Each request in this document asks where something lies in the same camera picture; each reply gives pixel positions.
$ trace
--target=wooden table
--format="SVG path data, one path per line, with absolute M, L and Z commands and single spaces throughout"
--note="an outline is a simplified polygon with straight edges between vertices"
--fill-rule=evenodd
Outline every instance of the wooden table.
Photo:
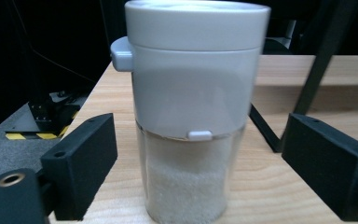
M 253 103 L 278 135 L 312 60 L 313 56 L 261 56 Z M 118 160 L 84 223 L 154 223 L 144 206 L 132 104 L 131 74 L 109 65 L 68 130 L 90 117 L 114 113 Z M 358 139 L 358 56 L 334 58 L 309 116 Z M 216 223 L 341 223 L 281 154 L 271 152 L 250 120 L 230 186 L 227 211 Z M 50 220 L 56 223 L 53 215 Z

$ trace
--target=black mount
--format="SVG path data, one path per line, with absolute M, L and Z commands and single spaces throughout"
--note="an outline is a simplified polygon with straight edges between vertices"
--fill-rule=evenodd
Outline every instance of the black mount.
M 0 175 L 0 224 L 81 220 L 117 159 L 113 114 L 83 122 L 40 160 L 37 174 L 19 169 Z
M 282 139 L 253 105 L 250 111 L 252 122 L 272 151 L 282 152 L 287 163 L 343 221 L 358 221 L 358 141 L 305 114 L 357 10 L 358 1 L 352 0 L 329 1 L 324 6 L 324 15 L 331 18 Z

